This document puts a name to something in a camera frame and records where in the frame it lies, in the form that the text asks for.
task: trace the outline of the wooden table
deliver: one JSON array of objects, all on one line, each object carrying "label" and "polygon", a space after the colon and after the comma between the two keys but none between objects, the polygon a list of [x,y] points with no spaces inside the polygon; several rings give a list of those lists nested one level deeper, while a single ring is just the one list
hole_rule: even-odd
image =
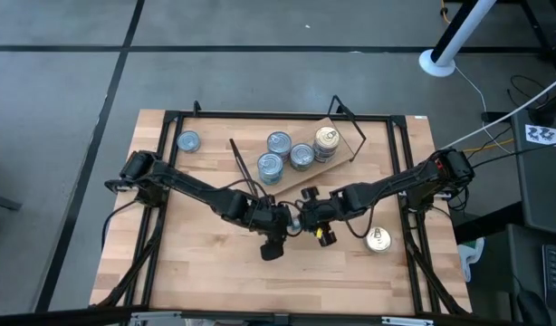
[{"label": "wooden table", "polygon": [[[163,116],[163,110],[142,110],[139,113],[129,152],[156,150]],[[277,199],[302,198],[300,189],[309,186],[317,186],[320,197],[326,197],[337,187],[352,182],[374,182],[392,175],[385,123],[358,123],[368,139],[354,162],[343,163],[285,191]],[[304,120],[186,118],[183,130],[197,131],[202,146],[193,154],[179,152],[176,168],[221,187],[242,178],[228,139],[233,138],[245,153],[265,142],[271,131],[294,131],[303,129],[305,124],[308,122]],[[335,121],[335,125],[355,149],[361,139],[350,122]],[[417,163],[435,149],[429,123],[426,117],[409,116],[407,127]],[[398,129],[396,135],[401,168],[404,169]],[[169,153],[171,138],[166,142],[165,153]],[[133,193],[119,194],[115,206],[121,206],[133,197]],[[436,206],[447,210],[445,202],[436,201]],[[129,268],[142,210],[141,205],[133,205],[113,217],[91,303],[105,298]],[[362,232],[367,222],[368,217],[364,216],[352,220],[351,224]],[[150,307],[182,311],[412,315],[413,303],[396,196],[377,204],[373,225],[384,227],[392,236],[392,246],[384,254],[369,252],[361,240],[350,234],[344,223],[333,223],[331,226],[338,237],[336,244],[322,248],[312,235],[302,234],[287,240],[283,257],[264,262],[259,252],[259,246],[264,242],[262,236],[228,224],[214,215],[208,206],[172,192]],[[427,213],[426,226],[436,274],[457,302],[470,312],[451,221],[432,210]],[[134,299],[136,303],[140,302],[144,280],[145,271],[141,271]],[[419,284],[426,311],[430,311],[427,284],[420,271]]]}]

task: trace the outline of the table leg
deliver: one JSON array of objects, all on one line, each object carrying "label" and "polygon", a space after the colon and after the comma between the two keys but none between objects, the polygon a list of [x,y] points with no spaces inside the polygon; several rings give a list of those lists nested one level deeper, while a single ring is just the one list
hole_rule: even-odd
[{"label": "table leg", "polygon": [[522,202],[511,204],[488,215],[474,218],[466,214],[469,222],[454,228],[455,240],[458,244],[473,241],[482,236],[492,235],[505,230],[508,224],[523,225]]},{"label": "table leg", "polygon": [[15,202],[15,201],[6,199],[4,197],[0,197],[0,207],[17,211],[21,208],[21,204]]}]

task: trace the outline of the open can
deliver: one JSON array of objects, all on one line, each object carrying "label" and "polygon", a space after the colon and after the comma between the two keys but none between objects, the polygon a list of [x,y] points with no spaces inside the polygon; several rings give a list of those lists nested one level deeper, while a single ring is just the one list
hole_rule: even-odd
[{"label": "open can", "polygon": [[392,243],[390,234],[382,227],[373,227],[365,237],[365,245],[374,253],[386,252]]}]

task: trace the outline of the gray floor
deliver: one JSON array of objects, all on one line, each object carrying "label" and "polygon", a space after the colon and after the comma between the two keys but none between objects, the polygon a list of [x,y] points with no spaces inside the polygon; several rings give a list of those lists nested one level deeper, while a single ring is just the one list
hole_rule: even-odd
[{"label": "gray floor", "polygon": [[[119,45],[134,6],[0,1],[0,44]],[[454,14],[457,6],[449,7]],[[546,5],[536,7],[551,31],[555,17]],[[434,0],[154,0],[146,2],[133,43],[431,47],[445,29],[438,8]],[[497,5],[468,45],[534,46],[537,39],[518,6]],[[0,209],[0,314],[33,308],[116,61],[116,53],[0,53],[0,194],[24,203],[18,213]],[[506,94],[513,74],[544,84],[556,77],[530,55],[459,55],[457,64],[483,91],[488,110],[513,109]],[[427,115],[438,147],[481,125],[475,90],[458,74],[424,74],[417,54],[130,54],[52,309],[88,303],[102,221],[114,202],[102,182],[117,176],[139,109],[190,109],[199,100],[205,110],[318,112],[333,94],[357,113]],[[481,135],[461,148],[486,140]],[[500,154],[486,151],[475,160]],[[516,173],[513,159],[479,171],[468,212],[518,200]]]}]

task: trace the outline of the silver can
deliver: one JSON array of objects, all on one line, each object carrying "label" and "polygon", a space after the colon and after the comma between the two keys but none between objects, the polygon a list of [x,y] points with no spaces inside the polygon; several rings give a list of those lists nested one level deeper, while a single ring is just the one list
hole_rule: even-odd
[{"label": "silver can", "polygon": [[365,237],[365,245],[374,253],[386,252],[392,243],[390,234],[382,227],[373,227]]},{"label": "silver can", "polygon": [[187,153],[193,153],[199,149],[199,136],[195,131],[184,131],[177,137],[177,146]]},{"label": "silver can", "polygon": [[298,144],[290,151],[290,165],[297,171],[306,171],[314,161],[314,149],[308,144]]},{"label": "silver can", "polygon": [[265,185],[275,185],[282,179],[284,163],[274,153],[263,154],[258,159],[258,175]]},{"label": "silver can", "polygon": [[332,127],[322,127],[316,131],[314,136],[314,159],[321,163],[326,163],[336,153],[339,146],[340,134]]},{"label": "silver can", "polygon": [[292,147],[292,140],[287,133],[275,131],[268,136],[268,151],[282,158],[283,162],[288,160],[288,154]]}]

